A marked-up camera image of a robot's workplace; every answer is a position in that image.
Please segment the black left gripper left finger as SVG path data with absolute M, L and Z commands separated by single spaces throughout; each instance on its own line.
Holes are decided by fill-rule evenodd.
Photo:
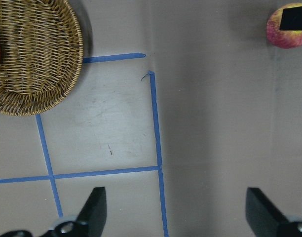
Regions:
M 100 237 L 107 220 L 105 187 L 95 187 L 76 218 L 87 237 Z

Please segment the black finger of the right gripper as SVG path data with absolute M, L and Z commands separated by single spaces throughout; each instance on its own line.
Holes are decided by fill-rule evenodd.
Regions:
M 302 31 L 302 6 L 284 8 L 279 29 L 282 31 Z

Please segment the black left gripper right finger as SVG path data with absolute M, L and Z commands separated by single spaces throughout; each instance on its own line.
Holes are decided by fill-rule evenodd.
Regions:
M 247 188 L 245 217 L 257 237 L 276 237 L 280 226 L 289 223 L 262 190 L 255 187 Z

